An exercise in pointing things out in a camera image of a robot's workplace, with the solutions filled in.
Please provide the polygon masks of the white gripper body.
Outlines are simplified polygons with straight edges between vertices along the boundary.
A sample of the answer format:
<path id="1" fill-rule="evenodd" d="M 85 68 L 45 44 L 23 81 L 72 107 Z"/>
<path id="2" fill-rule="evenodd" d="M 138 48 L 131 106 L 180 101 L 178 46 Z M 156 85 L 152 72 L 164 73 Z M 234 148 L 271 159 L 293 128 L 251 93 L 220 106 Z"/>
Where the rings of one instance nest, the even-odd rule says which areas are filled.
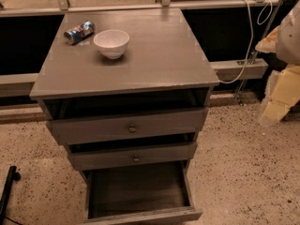
<path id="1" fill-rule="evenodd" d="M 273 70 L 265 88 L 268 106 L 291 108 L 300 100 L 300 67 L 289 64 L 281 71 Z"/>

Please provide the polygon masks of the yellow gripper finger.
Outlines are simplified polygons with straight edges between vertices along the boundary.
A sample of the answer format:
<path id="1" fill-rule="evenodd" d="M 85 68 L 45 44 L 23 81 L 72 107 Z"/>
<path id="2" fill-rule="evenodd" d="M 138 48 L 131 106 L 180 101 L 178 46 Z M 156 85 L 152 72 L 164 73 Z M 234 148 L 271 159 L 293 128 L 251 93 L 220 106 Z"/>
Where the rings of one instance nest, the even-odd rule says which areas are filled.
<path id="1" fill-rule="evenodd" d="M 289 112 L 290 106 L 273 100 L 264 100 L 258 117 L 258 122 L 262 127 L 271 127 L 279 123 Z"/>

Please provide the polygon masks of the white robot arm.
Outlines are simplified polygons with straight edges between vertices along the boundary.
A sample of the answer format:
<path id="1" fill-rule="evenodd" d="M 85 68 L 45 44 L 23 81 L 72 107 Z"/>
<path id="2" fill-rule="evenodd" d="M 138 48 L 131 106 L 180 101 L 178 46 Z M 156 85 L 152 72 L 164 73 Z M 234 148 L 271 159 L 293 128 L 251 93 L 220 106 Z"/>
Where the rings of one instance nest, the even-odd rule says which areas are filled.
<path id="1" fill-rule="evenodd" d="M 273 71 L 266 85 L 259 123 L 269 127 L 278 123 L 300 101 L 300 1 L 255 50 L 274 53 L 287 64 L 282 71 Z"/>

